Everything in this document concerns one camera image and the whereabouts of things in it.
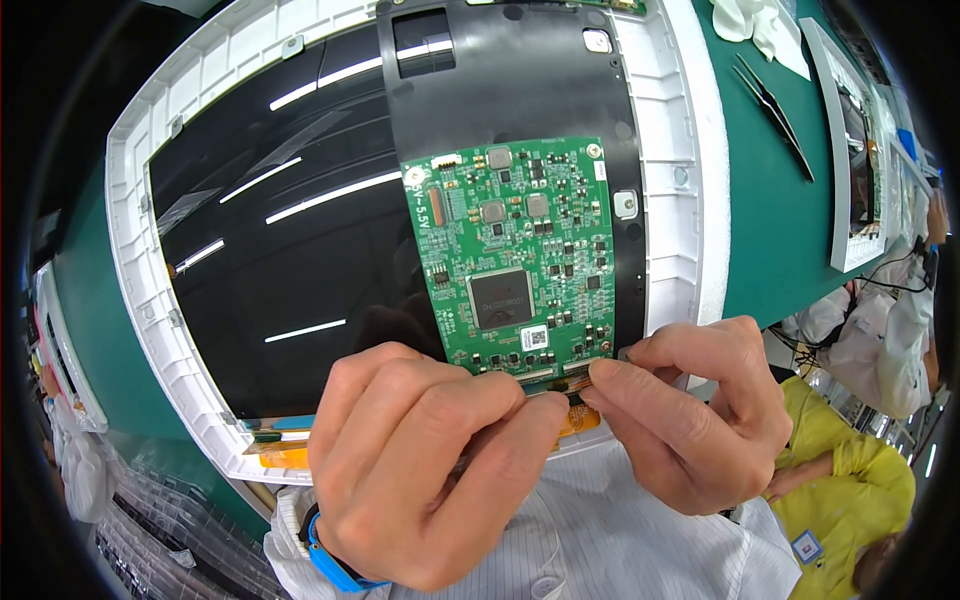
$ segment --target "green workbench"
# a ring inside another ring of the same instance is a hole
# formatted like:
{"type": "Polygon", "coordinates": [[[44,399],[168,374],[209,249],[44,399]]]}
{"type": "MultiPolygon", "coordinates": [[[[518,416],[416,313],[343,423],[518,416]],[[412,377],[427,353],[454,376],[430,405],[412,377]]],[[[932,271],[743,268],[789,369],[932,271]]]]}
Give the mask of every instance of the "green workbench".
{"type": "MultiPolygon", "coordinates": [[[[693,0],[717,72],[731,161],[731,258],[724,316],[766,326],[810,305],[854,273],[828,266],[832,177],[826,114],[816,84],[765,59],[752,42],[716,35],[709,0],[693,0]],[[731,65],[741,53],[777,95],[813,169],[807,183],[731,65]]],[[[798,17],[829,24],[815,0],[798,17]]],[[[54,260],[63,316],[86,377],[107,414],[110,438],[138,460],[189,481],[254,537],[267,524],[194,445],[143,356],[120,295],[104,207],[104,172],[90,178],[54,260]]]]}

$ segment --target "yellow jacket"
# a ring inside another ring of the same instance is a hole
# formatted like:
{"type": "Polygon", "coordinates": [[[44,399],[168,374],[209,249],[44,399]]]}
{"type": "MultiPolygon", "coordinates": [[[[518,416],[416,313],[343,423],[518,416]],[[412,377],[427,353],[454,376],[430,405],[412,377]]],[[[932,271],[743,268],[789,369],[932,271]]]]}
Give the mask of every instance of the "yellow jacket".
{"type": "Polygon", "coordinates": [[[913,472],[892,446],[857,433],[799,377],[781,387],[793,433],[777,468],[833,450],[831,477],[809,481],[771,505],[788,541],[809,530],[824,548],[810,564],[797,561],[804,574],[790,598],[848,600],[857,594],[852,584],[857,550],[906,528],[916,492],[913,472]]]}

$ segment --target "hand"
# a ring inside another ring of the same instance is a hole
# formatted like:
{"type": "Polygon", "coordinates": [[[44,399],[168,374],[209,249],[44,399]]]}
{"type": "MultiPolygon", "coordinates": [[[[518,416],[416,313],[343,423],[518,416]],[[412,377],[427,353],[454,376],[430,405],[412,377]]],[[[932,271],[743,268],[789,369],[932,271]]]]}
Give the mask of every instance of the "hand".
{"type": "Polygon", "coordinates": [[[763,492],[793,424],[756,322],[669,324],[637,342],[633,364],[597,360],[580,397],[623,443],[634,477],[667,506],[710,515],[763,492]],[[709,406],[671,387],[681,372],[719,382],[709,406]]]}
{"type": "Polygon", "coordinates": [[[773,479],[764,493],[769,493],[767,502],[773,504],[787,494],[806,483],[806,477],[800,468],[781,468],[774,471],[773,479]]]}
{"type": "Polygon", "coordinates": [[[947,201],[944,200],[943,190],[937,188],[933,191],[930,206],[926,210],[926,250],[928,252],[932,245],[947,241],[948,227],[947,201]]]}
{"type": "Polygon", "coordinates": [[[568,408],[555,392],[527,398],[504,372],[472,377],[394,342],[338,360],[307,443],[317,539],[371,580],[455,583],[496,547],[568,408]]]}

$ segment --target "white label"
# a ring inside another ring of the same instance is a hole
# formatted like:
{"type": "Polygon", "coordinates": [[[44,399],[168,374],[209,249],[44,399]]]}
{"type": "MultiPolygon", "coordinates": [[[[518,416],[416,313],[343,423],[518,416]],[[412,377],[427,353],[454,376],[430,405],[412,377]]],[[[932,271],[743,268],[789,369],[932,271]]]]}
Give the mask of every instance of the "white label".
{"type": "Polygon", "coordinates": [[[546,332],[546,325],[536,325],[520,330],[520,345],[524,352],[539,350],[550,346],[550,336],[546,332]]]}
{"type": "Polygon", "coordinates": [[[190,553],[190,548],[181,550],[180,552],[167,552],[167,554],[183,568],[193,568],[197,566],[197,562],[193,560],[193,554],[190,553]]]}

